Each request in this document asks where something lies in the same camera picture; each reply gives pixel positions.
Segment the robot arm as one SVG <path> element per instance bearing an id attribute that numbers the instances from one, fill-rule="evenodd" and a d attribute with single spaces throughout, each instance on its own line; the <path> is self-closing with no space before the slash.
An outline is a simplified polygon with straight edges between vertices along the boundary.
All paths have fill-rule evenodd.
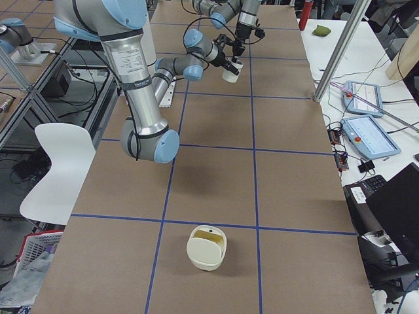
<path id="1" fill-rule="evenodd" d="M 234 75 L 239 70 L 223 53 L 223 45 L 237 38 L 218 37 L 211 41 L 197 29 L 183 36 L 187 54 L 162 58 L 150 74 L 141 44 L 148 20 L 145 1 L 55 1 L 56 29 L 68 36 L 101 43 L 106 65 L 117 79 L 130 109 L 120 136 L 127 155 L 165 164 L 179 149 L 179 135 L 162 118 L 160 102 L 174 77 L 200 80 L 208 63 Z"/>
<path id="2" fill-rule="evenodd" d="M 227 26 L 229 21 L 238 16 L 234 41 L 230 44 L 233 61 L 236 61 L 245 51 L 245 43 L 252 31 L 255 31 L 255 36 L 259 39 L 263 39 L 265 36 L 264 30 L 259 27 L 257 18 L 261 1 L 229 0 L 219 4 L 216 1 L 196 0 L 191 1 L 191 4 L 197 13 L 210 17 L 216 29 Z"/>

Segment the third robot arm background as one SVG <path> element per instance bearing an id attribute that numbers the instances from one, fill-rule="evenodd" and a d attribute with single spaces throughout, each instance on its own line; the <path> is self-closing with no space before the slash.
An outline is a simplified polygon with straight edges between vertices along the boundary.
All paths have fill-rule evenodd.
<path id="1" fill-rule="evenodd" d="M 19 18 L 1 20 L 1 48 L 11 54 L 18 47 L 24 47 L 33 42 L 25 23 Z"/>

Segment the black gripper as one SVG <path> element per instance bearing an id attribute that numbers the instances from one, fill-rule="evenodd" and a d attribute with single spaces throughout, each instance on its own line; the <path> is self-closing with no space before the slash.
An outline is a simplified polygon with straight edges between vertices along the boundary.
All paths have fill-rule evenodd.
<path id="1" fill-rule="evenodd" d="M 238 58 L 243 54 L 243 52 L 243 42 L 235 42 L 232 46 L 232 62 L 238 63 Z M 226 71 L 232 73 L 233 75 L 238 75 L 240 73 L 234 64 L 226 59 L 226 56 L 222 50 L 217 51 L 217 55 L 214 57 L 214 59 L 211 60 L 211 64 L 214 67 L 223 67 Z"/>
<path id="2" fill-rule="evenodd" d="M 235 42 L 243 42 L 245 51 L 245 41 L 249 39 L 251 32 L 255 29 L 255 24 L 247 25 L 241 22 L 236 24 Z"/>

